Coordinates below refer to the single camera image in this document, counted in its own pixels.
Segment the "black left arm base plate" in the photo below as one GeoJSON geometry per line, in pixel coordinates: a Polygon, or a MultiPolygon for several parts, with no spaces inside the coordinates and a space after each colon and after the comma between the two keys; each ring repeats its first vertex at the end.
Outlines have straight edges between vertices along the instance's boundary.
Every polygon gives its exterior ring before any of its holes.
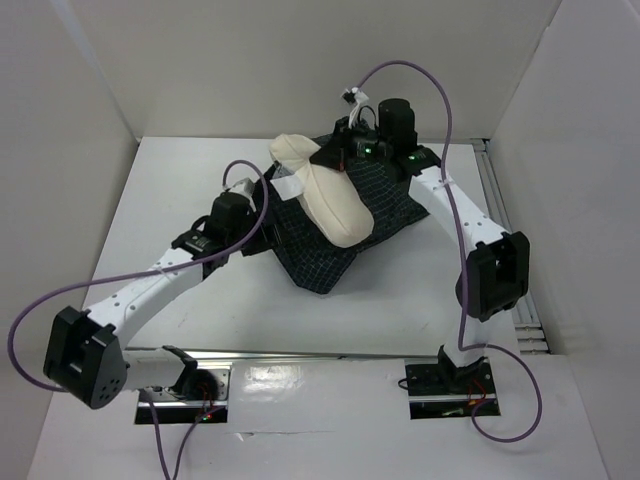
{"type": "Polygon", "coordinates": [[[228,421],[228,397],[231,380],[229,364],[212,363],[199,369],[194,379],[186,384],[187,392],[179,393],[170,387],[151,387],[138,395],[135,425],[152,425],[148,404],[156,408],[161,425],[187,425],[203,415],[203,424],[224,424],[228,421]]]}

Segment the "cream white pillow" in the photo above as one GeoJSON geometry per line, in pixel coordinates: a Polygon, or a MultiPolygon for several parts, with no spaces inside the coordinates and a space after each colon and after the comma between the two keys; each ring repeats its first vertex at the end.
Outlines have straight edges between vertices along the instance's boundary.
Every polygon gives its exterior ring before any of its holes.
{"type": "Polygon", "coordinates": [[[320,146],[308,137],[281,134],[269,146],[271,159],[295,173],[304,184],[296,200],[306,216],[334,246],[350,248],[373,232],[374,218],[345,172],[309,159],[320,146]]]}

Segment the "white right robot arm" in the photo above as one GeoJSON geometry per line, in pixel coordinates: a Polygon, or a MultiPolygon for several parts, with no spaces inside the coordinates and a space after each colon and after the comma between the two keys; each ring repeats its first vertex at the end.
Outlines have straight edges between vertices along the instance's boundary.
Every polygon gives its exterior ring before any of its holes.
{"type": "Polygon", "coordinates": [[[361,121],[366,101],[351,100],[350,114],[336,121],[327,143],[314,153],[314,165],[343,172],[352,160],[385,167],[387,176],[407,191],[457,243],[461,272],[455,294],[461,320],[453,339],[437,356],[436,379],[448,392],[469,383],[489,347],[487,322],[512,309],[526,295],[530,242],[486,217],[450,174],[450,147],[440,154],[422,146],[409,101],[391,98],[374,109],[374,125],[361,121]]]}

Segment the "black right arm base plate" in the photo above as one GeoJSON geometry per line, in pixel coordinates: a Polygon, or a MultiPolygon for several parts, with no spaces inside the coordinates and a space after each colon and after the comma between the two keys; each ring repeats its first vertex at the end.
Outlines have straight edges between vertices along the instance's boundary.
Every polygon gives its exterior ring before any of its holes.
{"type": "Polygon", "coordinates": [[[405,375],[397,386],[408,396],[412,420],[452,419],[476,415],[500,416],[493,372],[488,360],[483,359],[471,373],[449,381],[437,363],[405,363],[405,375]]]}

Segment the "dark plaid pillowcase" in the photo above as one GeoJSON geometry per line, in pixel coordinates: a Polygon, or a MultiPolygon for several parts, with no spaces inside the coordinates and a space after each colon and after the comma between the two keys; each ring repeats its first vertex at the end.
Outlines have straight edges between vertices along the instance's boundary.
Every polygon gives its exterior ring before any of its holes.
{"type": "Polygon", "coordinates": [[[312,163],[330,140],[277,136],[265,173],[267,219],[281,238],[274,253],[296,286],[317,294],[329,293],[359,254],[428,216],[380,161],[312,163]]]}

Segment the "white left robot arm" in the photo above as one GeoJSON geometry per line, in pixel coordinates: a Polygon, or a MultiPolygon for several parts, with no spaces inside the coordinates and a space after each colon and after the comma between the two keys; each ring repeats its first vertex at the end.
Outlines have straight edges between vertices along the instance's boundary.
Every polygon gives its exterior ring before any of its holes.
{"type": "Polygon", "coordinates": [[[142,277],[83,311],[66,307],[54,318],[43,371],[96,410],[123,390],[164,389],[176,399],[213,394],[212,375],[186,351],[170,345],[129,349],[133,337],[170,303],[223,267],[231,254],[264,251],[268,185],[256,197],[225,190],[142,277]]]}

